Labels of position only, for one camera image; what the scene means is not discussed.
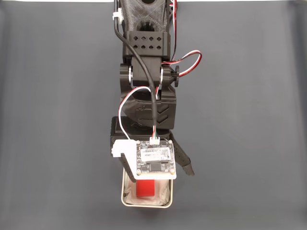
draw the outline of black cable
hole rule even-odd
[[[114,12],[118,12],[118,0],[114,0]],[[146,78],[147,78],[148,83],[149,83],[150,95],[151,95],[151,98],[152,98],[153,125],[156,126],[157,125],[158,110],[157,110],[157,100],[156,100],[156,97],[155,97],[155,87],[154,87],[153,78],[152,78],[152,76],[151,76],[147,66],[145,65],[143,59],[141,58],[141,56],[129,44],[127,39],[124,38],[124,36],[121,35],[121,33],[119,32],[119,30],[118,30],[118,18],[117,17],[114,18],[114,30],[115,30],[116,36],[128,47],[128,49],[135,56],[135,58],[137,59],[138,63],[140,64],[140,66],[142,67],[142,69],[145,72]]]
[[[173,4],[173,11],[176,11],[177,13],[177,0],[174,0],[176,1],[176,8],[174,8],[174,4]],[[173,18],[173,20],[175,20],[175,28],[174,28],[174,37],[175,37],[175,42],[174,42],[174,53],[173,53],[173,56],[172,56],[172,59],[171,61],[173,61],[175,59],[175,54],[176,54],[176,48],[177,48],[177,16],[175,14],[175,18]]]

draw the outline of gray backdrop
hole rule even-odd
[[[177,57],[203,59],[180,80],[174,129],[195,176],[178,170],[167,210],[120,201],[113,4],[2,6],[1,230],[307,228],[305,76],[288,2],[179,4]]]

